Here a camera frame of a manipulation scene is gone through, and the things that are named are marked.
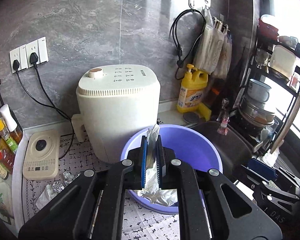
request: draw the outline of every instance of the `green label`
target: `green label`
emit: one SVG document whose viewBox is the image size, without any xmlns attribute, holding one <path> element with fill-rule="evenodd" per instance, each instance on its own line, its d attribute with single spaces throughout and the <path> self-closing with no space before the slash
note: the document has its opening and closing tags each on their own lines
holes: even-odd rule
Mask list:
<svg viewBox="0 0 300 240">
<path fill-rule="evenodd" d="M 16 154 L 18 149 L 18 144 L 16 143 L 16 141 L 11 136 L 9 136 L 9 138 L 6 139 L 6 142 L 13 153 Z"/>
</svg>

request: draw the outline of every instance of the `metal screw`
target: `metal screw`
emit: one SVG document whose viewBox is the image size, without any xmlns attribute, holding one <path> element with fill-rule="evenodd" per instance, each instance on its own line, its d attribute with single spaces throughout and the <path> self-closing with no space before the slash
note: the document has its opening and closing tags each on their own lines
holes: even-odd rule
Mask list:
<svg viewBox="0 0 300 240">
<path fill-rule="evenodd" d="M 211 176 L 218 176 L 219 175 L 219 171 L 216 170 L 216 169 L 211 169 L 211 170 L 209 170 L 209 174 Z"/>
<path fill-rule="evenodd" d="M 132 164 L 132 160 L 125 159 L 122 161 L 123 166 L 130 166 Z"/>
<path fill-rule="evenodd" d="M 171 164 L 174 165 L 174 166 L 179 166 L 179 165 L 181 165 L 181 160 L 173 159 L 171 161 Z"/>
<path fill-rule="evenodd" d="M 84 172 L 84 175 L 85 175 L 86 177 L 91 177 L 91 176 L 93 176 L 93 174 L 94 174 L 94 171 L 93 171 L 93 170 L 86 170 L 86 171 Z"/>
</svg>

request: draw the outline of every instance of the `gray marble wall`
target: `gray marble wall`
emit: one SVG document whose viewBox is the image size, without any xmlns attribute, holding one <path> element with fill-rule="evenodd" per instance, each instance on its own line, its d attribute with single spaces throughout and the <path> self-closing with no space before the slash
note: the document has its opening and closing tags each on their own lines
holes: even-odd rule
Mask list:
<svg viewBox="0 0 300 240">
<path fill-rule="evenodd" d="M 211 13 L 228 15 L 228 0 L 211 0 Z M 188 0 L 5 0 L 0 4 L 0 91 L 25 127 L 59 121 L 22 90 L 10 68 L 9 51 L 47 37 L 49 62 L 40 65 L 43 85 L 56 106 L 79 113 L 75 89 L 89 69 L 109 64 L 150 67 L 161 83 L 160 100 L 178 97 L 176 54 L 169 28 L 188 8 Z M 184 52 L 194 42 L 202 19 L 185 16 L 178 25 Z M 20 73 L 29 92 L 48 103 L 34 69 Z"/>
</svg>

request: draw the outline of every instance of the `crumpled foil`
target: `crumpled foil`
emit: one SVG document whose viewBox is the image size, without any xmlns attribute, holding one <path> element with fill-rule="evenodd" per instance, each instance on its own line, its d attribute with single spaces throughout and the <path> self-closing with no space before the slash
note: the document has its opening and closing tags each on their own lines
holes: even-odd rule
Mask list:
<svg viewBox="0 0 300 240">
<path fill-rule="evenodd" d="M 61 191 L 63 191 L 65 189 L 65 186 L 63 186 L 61 181 L 55 181 L 52 184 L 52 189 L 55 193 L 60 193 Z"/>
<path fill-rule="evenodd" d="M 83 173 L 84 171 L 80 171 L 76 176 L 73 176 L 71 174 L 71 172 L 69 171 L 65 171 L 63 173 L 63 177 L 65 178 L 63 180 L 63 182 L 66 184 L 66 186 L 68 186 L 72 181 L 74 181 L 77 177 L 79 177 L 81 175 L 81 173 Z"/>
</svg>

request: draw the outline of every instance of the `stainless steel sink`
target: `stainless steel sink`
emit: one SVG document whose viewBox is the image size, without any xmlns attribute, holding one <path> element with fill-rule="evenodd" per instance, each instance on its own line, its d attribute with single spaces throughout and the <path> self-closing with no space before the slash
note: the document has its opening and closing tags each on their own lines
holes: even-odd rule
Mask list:
<svg viewBox="0 0 300 240">
<path fill-rule="evenodd" d="M 232 182 L 236 178 L 232 175 L 232 168 L 236 164 L 247 165 L 254 156 L 249 143 L 228 125 L 227 135 L 217 132 L 219 122 L 209 121 L 192 127 L 193 130 L 205 136 L 217 149 L 222 161 L 223 174 Z"/>
</svg>

